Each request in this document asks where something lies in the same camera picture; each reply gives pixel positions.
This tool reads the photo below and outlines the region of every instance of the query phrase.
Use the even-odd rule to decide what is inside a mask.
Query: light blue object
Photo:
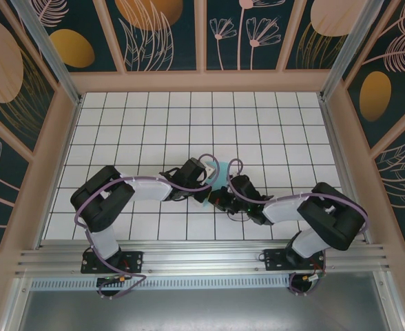
[[[206,162],[207,165],[213,167],[216,169],[216,163],[213,161],[208,161]],[[226,186],[227,187],[227,168],[228,168],[229,163],[228,162],[220,162],[219,163],[219,176],[214,182],[214,184],[211,187],[212,191],[219,190],[221,187]],[[206,180],[206,184],[210,184],[213,181],[213,178],[215,178],[215,175],[213,175],[212,178]],[[209,202],[207,199],[204,200],[203,205],[207,205]]]

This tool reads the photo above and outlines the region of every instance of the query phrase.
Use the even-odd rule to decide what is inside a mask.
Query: grid floor
[[[318,181],[340,187],[316,93],[87,93],[43,238],[85,239],[70,197],[103,166],[156,176],[204,153],[242,159],[262,194],[309,192]],[[290,239],[305,228],[235,222],[192,198],[129,203],[114,222],[121,240]]]

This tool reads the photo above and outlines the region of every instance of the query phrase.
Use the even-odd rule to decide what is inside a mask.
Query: leaf illustration
[[[55,28],[69,11],[66,0],[30,0],[40,23]]]

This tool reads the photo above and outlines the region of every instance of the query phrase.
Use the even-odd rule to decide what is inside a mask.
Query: metal plate
[[[315,253],[310,259],[316,262],[321,268],[324,267],[324,255],[322,252]],[[314,264],[310,259],[306,259],[303,264],[293,267],[285,258],[284,249],[264,250],[264,262],[266,271],[298,271],[314,270]]]
[[[84,253],[80,272],[82,274],[112,274],[114,271],[104,266],[93,252]],[[126,272],[139,273],[143,265],[143,252],[123,252],[120,265],[117,267]]]

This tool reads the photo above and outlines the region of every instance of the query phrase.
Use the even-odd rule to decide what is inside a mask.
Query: purple cable
[[[113,295],[112,297],[106,297],[109,300],[112,300],[112,298],[119,298],[122,297],[123,295],[129,293],[133,288],[135,288],[138,284],[140,284],[142,281],[144,281],[146,279],[146,276],[144,274],[134,274],[131,272],[126,272],[126,271],[122,271],[120,269],[115,268],[114,266],[110,265],[98,252],[98,250],[95,248],[94,246],[94,242],[92,241],[91,238],[91,233],[89,231],[89,229],[87,228],[87,226],[85,224],[80,223],[79,221],[79,217],[80,214],[82,213],[82,211],[86,208],[86,206],[92,201],[94,200],[100,193],[102,193],[103,191],[105,191],[106,189],[110,188],[111,186],[117,184],[117,183],[121,183],[122,181],[128,181],[128,180],[137,180],[137,179],[147,179],[147,180],[152,180],[152,181],[160,181],[162,183],[166,183],[174,188],[178,188],[179,190],[182,191],[187,191],[187,192],[200,192],[203,190],[206,190],[207,188],[211,187],[215,182],[216,179],[218,179],[218,175],[220,172],[220,166],[219,166],[219,162],[218,160],[215,158],[215,156],[211,155],[211,154],[203,154],[198,158],[198,161],[200,161],[203,157],[211,157],[215,163],[216,163],[216,174],[214,177],[214,180],[210,183],[207,184],[206,186],[203,186],[201,188],[184,188],[182,186],[176,185],[174,183],[170,183],[169,181],[167,181],[166,179],[162,179],[162,178],[156,178],[156,177],[147,177],[147,176],[132,176],[132,177],[122,177],[119,179],[115,179],[109,183],[107,183],[106,185],[104,185],[103,187],[101,187],[100,189],[98,189],[96,192],[94,192],[88,199],[86,199],[86,201],[83,203],[83,205],[80,206],[79,210],[77,210],[75,216],[74,216],[74,222],[75,224],[77,224],[78,226],[82,227],[85,229],[85,233],[86,233],[86,238],[89,241],[92,250],[94,251],[95,255],[98,257],[98,259],[101,261],[101,263],[103,263],[103,265],[106,265],[109,269],[121,274],[121,275],[125,275],[125,276],[129,276],[129,277],[139,277],[141,278],[139,281],[137,281],[134,285],[130,286],[128,289],[124,290],[124,291],[120,291],[119,293]],[[101,292],[103,286],[107,285],[108,283],[110,283],[111,281],[105,282],[103,283],[99,288],[98,288],[98,293],[101,295],[102,299],[105,298],[105,295]]]
[[[302,197],[319,197],[319,198],[325,198],[325,199],[330,199],[330,200],[334,200],[340,203],[343,203],[344,205],[347,205],[351,208],[353,208],[356,212],[358,212],[359,214],[362,215],[364,221],[365,221],[365,226],[359,231],[358,234],[361,234],[363,232],[365,232],[370,224],[368,215],[365,213],[365,211],[363,211],[363,209],[361,209],[361,207],[359,207],[358,205],[356,205],[355,203],[352,203],[351,201],[339,198],[339,197],[334,197],[333,195],[329,195],[329,194],[322,194],[322,193],[313,193],[313,192],[308,192],[308,193],[301,193],[301,194],[294,194],[294,195],[287,195],[285,197],[280,197],[280,198],[275,198],[275,199],[271,199],[271,200],[264,200],[264,201],[260,201],[260,200],[253,200],[253,199],[249,199],[247,197],[244,197],[242,194],[240,194],[232,185],[231,183],[231,179],[230,179],[230,167],[232,165],[233,162],[237,161],[240,165],[240,169],[238,171],[238,174],[241,173],[242,169],[244,168],[244,164],[242,163],[241,160],[239,159],[233,159],[229,162],[229,165],[227,166],[227,182],[229,183],[229,187],[231,189],[231,191],[239,198],[241,198],[244,201],[250,202],[250,203],[258,203],[258,204],[267,204],[270,202],[279,202],[279,201],[284,201],[284,200],[293,200],[293,199],[299,199]]]

